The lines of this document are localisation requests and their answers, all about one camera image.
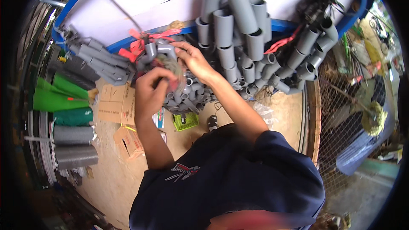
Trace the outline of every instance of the left hand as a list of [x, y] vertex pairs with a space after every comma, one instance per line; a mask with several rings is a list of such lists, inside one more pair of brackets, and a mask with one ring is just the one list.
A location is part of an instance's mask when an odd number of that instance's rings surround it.
[[[156, 89], [153, 83], [160, 77], [164, 77]], [[176, 76], [167, 69], [156, 67], [136, 79], [135, 84], [135, 124], [143, 124], [152, 121], [152, 115], [162, 107], [165, 100], [168, 81], [176, 81]]]

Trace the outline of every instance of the t-shirt logo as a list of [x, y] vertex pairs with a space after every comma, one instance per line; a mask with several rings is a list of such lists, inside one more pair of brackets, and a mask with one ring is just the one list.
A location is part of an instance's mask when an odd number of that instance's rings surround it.
[[171, 177], [169, 177], [169, 178], [167, 178], [167, 179], [165, 179], [165, 180], [168, 181], [168, 180], [171, 180], [171, 179], [174, 179], [174, 178], [177, 178], [177, 179], [175, 179], [173, 182], [177, 182], [180, 178], [181, 178], [182, 180], [185, 180], [185, 179], [187, 179], [188, 177], [190, 177], [190, 176], [196, 174], [199, 170], [200, 170], [200, 167], [199, 167], [199, 166], [193, 166], [193, 167], [189, 168], [189, 167], [187, 167], [187, 166], [184, 166], [183, 164], [177, 163], [177, 164], [171, 169], [171, 171], [178, 171], [178, 172], [180, 172], [180, 173], [178, 173], [178, 174], [176, 174], [176, 175], [173, 175], [173, 176], [171, 176]]

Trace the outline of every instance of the navy t-shirt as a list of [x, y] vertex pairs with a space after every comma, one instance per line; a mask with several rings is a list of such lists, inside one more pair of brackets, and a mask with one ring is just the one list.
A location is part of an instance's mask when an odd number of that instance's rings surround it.
[[265, 131], [252, 147], [227, 125], [197, 139], [172, 169], [145, 171], [129, 227], [200, 230], [212, 217], [238, 210], [316, 217], [324, 200], [313, 162], [281, 133]]

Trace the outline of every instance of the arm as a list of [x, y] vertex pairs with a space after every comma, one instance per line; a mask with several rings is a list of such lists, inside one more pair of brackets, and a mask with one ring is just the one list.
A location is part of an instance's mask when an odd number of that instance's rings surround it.
[[222, 75], [208, 64], [199, 49], [186, 42], [174, 42], [172, 45], [176, 46], [177, 56], [186, 63], [190, 71], [202, 83], [210, 86], [227, 114], [248, 141], [254, 144], [260, 134], [268, 131], [268, 127], [261, 116], [242, 99]]
[[153, 83], [160, 77], [176, 79], [171, 71], [157, 67], [138, 78], [135, 84], [135, 125], [150, 170], [166, 169], [175, 162], [152, 120], [152, 115], [162, 107], [168, 88], [164, 78], [153, 89]]

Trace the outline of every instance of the cardboard box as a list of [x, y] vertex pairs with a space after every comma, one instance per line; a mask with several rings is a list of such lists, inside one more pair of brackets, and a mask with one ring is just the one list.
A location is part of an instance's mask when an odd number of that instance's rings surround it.
[[114, 133], [114, 141], [125, 161], [130, 161], [144, 153], [144, 148], [139, 140], [138, 133], [121, 126]]
[[129, 83], [106, 84], [100, 92], [98, 117], [101, 120], [135, 125], [135, 89]]

